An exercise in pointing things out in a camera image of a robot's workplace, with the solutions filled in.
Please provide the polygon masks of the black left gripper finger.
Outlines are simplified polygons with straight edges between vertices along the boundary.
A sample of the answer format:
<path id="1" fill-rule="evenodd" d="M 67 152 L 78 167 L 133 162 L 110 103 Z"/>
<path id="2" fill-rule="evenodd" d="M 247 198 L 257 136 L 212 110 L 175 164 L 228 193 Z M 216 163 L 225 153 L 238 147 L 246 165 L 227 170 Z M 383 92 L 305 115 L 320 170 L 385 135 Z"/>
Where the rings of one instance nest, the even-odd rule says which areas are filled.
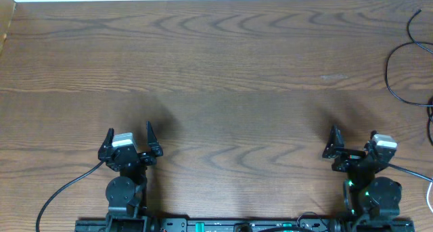
<path id="1" fill-rule="evenodd" d="M 98 150 L 98 158 L 107 158 L 112 151 L 112 140 L 114 138 L 114 129 L 109 128 L 101 147 Z"/>
<path id="2" fill-rule="evenodd" d="M 155 156 L 163 156 L 162 146 L 160 145 L 159 141 L 157 140 L 154 134 L 152 124 L 150 121 L 146 122 L 146 130 L 147 130 L 147 145 L 151 149 L 151 152 Z"/>

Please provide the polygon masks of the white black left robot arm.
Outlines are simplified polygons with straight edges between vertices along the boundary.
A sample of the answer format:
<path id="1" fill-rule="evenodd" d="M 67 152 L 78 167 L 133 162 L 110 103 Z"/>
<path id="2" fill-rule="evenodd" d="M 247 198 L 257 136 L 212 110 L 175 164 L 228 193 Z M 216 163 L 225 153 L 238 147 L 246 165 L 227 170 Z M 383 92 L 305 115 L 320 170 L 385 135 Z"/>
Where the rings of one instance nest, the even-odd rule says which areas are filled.
<path id="1" fill-rule="evenodd" d="M 108 213 L 106 216 L 107 231 L 110 229 L 145 228 L 147 220 L 145 211 L 148 166 L 157 163 L 157 158 L 163 155 L 151 122 L 146 122 L 147 146 L 146 152 L 138 152 L 138 147 L 132 133 L 115 134 L 110 128 L 98 150 L 97 157 L 119 176 L 112 179 L 106 187 Z"/>

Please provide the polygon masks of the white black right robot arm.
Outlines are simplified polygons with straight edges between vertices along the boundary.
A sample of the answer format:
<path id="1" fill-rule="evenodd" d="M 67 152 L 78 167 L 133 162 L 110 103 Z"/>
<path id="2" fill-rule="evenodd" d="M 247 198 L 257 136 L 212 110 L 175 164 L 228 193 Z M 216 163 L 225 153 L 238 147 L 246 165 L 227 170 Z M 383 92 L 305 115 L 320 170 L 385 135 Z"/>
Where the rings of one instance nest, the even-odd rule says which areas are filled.
<path id="1" fill-rule="evenodd" d="M 394 157 L 397 142 L 389 135 L 372 131 L 362 150 L 348 149 L 341 130 L 332 126 L 322 157 L 332 159 L 332 170 L 344 172 L 345 205 L 350 212 L 371 221 L 391 220 L 400 214 L 400 183 L 376 175 Z"/>

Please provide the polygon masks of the wooden side panel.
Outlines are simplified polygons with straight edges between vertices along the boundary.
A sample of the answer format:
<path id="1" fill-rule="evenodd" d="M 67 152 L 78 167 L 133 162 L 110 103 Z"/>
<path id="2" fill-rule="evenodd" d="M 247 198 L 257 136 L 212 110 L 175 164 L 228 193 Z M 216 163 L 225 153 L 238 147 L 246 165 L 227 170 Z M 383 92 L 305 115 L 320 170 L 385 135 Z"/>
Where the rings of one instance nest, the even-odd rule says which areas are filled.
<path id="1" fill-rule="evenodd" d="M 0 0 L 0 51 L 3 51 L 15 8 L 14 0 Z"/>

